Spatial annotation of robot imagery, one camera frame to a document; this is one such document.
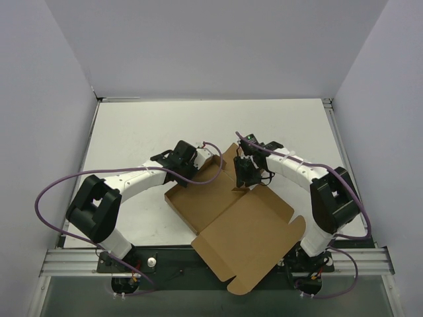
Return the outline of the brown cardboard box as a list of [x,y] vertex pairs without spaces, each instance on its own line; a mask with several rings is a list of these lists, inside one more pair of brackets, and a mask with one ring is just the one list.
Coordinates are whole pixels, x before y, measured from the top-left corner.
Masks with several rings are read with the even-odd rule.
[[303,236],[302,216],[270,188],[235,187],[236,144],[215,156],[195,184],[175,185],[165,201],[196,234],[191,245],[234,295],[253,290]]

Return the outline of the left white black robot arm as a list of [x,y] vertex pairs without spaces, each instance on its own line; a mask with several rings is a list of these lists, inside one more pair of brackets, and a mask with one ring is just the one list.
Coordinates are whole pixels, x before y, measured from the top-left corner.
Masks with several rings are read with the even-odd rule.
[[86,177],[67,209],[66,219],[91,242],[109,251],[112,264],[120,271],[131,270],[136,262],[135,247],[118,231],[116,221],[121,203],[155,186],[176,181],[181,186],[188,182],[173,172],[193,179],[210,152],[195,148],[180,140],[173,150],[152,156],[144,164],[146,169],[99,178]]

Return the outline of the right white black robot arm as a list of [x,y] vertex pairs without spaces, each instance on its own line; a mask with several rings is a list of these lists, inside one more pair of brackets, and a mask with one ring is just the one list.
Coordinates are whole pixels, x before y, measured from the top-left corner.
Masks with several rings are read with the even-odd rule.
[[332,172],[313,166],[272,141],[259,143],[254,135],[241,139],[233,159],[238,188],[263,185],[276,175],[283,176],[303,188],[311,196],[311,220],[301,249],[311,258],[322,254],[330,242],[360,213],[349,173],[342,167]]

